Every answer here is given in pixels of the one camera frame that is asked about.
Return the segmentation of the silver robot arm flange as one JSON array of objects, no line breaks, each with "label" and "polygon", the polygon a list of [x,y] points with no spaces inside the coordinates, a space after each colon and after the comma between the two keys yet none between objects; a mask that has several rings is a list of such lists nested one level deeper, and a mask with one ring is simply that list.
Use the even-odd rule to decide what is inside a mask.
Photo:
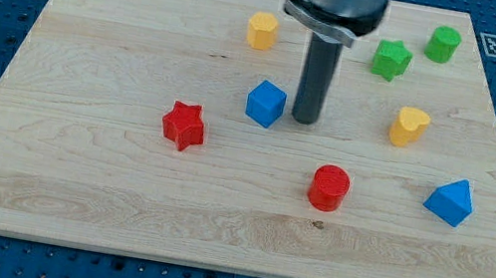
[{"label": "silver robot arm flange", "polygon": [[285,0],[284,11],[317,35],[350,48],[374,31],[389,0]]}]

